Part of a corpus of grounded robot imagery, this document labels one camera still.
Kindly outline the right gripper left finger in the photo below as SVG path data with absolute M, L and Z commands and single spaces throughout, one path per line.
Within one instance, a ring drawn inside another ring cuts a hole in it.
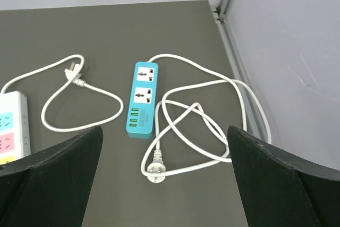
M 81 226 L 102 145 L 94 126 L 1 165 L 1 226 Z

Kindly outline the teal power strip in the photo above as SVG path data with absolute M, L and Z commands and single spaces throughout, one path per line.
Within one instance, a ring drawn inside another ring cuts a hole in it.
M 149 139 L 154 134 L 157 80 L 157 63 L 135 64 L 126 122 L 131 138 Z

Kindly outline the white power strip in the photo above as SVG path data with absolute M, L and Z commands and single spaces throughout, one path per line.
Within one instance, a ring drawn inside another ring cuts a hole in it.
M 0 131 L 2 165 L 31 154 L 28 103 L 24 94 L 1 93 Z

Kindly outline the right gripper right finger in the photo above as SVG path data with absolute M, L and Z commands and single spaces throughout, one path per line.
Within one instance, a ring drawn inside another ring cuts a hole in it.
M 339 226 L 339 171 L 230 126 L 227 140 L 248 226 Z

